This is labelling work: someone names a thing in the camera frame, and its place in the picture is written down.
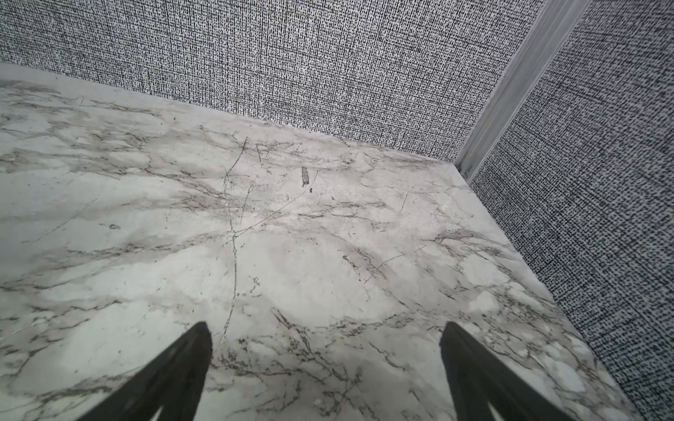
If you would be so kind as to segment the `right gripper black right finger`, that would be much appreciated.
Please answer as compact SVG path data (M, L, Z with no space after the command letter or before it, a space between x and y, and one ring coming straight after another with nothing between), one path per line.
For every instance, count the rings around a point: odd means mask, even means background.
M440 348L457 419L570 419L459 324L446 324Z

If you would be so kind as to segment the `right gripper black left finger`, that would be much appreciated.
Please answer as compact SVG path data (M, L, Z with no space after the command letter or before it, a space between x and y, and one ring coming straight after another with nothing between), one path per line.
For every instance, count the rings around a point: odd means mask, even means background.
M212 359L212 335L198 322L82 420L193 420Z

